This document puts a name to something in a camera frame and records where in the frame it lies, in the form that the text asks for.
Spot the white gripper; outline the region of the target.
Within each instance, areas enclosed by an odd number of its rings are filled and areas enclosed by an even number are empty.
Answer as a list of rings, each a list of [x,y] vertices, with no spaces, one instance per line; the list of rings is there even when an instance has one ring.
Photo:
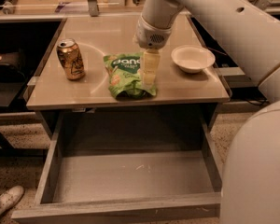
[[[136,24],[135,39],[140,48],[146,49],[140,58],[140,78],[145,86],[152,86],[155,82],[160,53],[172,32],[172,29],[156,28],[140,17]]]

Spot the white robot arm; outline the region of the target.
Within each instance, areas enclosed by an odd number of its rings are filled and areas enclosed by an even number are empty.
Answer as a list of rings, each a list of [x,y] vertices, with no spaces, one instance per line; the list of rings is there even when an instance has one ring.
[[[163,48],[182,8],[269,101],[231,142],[220,224],[280,224],[280,21],[246,0],[146,0],[137,24],[140,47]]]

